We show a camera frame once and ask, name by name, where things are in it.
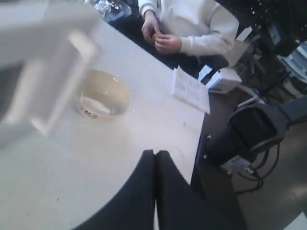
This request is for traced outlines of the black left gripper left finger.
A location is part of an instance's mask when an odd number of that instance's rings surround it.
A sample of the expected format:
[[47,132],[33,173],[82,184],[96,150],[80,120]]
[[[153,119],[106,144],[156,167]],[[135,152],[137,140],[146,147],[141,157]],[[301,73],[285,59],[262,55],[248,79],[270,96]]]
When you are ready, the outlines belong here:
[[152,230],[155,209],[155,155],[145,150],[129,179],[78,230]]

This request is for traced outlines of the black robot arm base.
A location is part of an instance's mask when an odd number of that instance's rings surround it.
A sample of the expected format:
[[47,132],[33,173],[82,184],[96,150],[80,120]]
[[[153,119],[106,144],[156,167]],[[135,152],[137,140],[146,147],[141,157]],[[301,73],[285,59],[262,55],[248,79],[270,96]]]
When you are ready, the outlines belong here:
[[275,107],[263,103],[241,106],[232,113],[225,130],[208,142],[206,159],[234,174],[280,143],[290,126],[306,120],[306,97]]

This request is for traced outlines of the person's right hand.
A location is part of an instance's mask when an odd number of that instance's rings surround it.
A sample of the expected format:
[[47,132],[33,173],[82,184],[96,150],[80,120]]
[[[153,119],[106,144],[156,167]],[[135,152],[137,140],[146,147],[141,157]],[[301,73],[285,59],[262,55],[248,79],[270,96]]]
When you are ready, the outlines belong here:
[[155,37],[160,33],[158,21],[153,11],[148,10],[143,16],[142,35],[147,43],[155,44]]

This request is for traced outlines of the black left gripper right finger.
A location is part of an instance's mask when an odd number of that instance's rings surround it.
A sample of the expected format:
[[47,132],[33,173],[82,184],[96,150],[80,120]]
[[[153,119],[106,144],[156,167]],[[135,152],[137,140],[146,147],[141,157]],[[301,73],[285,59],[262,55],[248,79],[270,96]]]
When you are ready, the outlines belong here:
[[242,221],[211,208],[184,179],[170,153],[155,155],[155,199],[160,230],[245,230]]

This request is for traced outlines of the person's left hand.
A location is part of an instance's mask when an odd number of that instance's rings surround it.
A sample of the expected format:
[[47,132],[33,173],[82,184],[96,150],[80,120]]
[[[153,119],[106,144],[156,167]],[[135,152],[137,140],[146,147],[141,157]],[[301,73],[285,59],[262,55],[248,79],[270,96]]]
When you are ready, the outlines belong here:
[[156,37],[154,43],[158,53],[163,55],[178,54],[181,51],[181,38],[172,34],[160,34]]

